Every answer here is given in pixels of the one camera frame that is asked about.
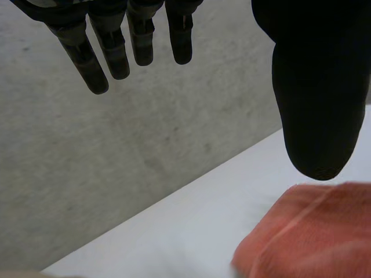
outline orange towel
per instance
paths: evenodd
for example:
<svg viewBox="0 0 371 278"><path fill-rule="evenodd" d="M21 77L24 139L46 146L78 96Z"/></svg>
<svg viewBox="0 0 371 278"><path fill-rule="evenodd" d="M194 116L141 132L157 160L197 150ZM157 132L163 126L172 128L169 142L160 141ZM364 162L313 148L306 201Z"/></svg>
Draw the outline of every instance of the orange towel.
<svg viewBox="0 0 371 278"><path fill-rule="evenodd" d="M232 265L246 278L371 278L371 184L290 188Z"/></svg>

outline gray concrete floor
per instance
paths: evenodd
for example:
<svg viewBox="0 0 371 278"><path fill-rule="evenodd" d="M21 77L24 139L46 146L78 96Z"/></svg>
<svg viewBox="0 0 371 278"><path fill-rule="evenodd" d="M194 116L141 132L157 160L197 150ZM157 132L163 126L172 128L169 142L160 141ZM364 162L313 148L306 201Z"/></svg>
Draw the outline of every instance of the gray concrete floor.
<svg viewBox="0 0 371 278"><path fill-rule="evenodd" d="M48 266L280 128L249 1L206 0L184 66L163 9L154 23L154 62L134 63L125 20L131 75L95 96L50 31L0 1L0 269Z"/></svg>

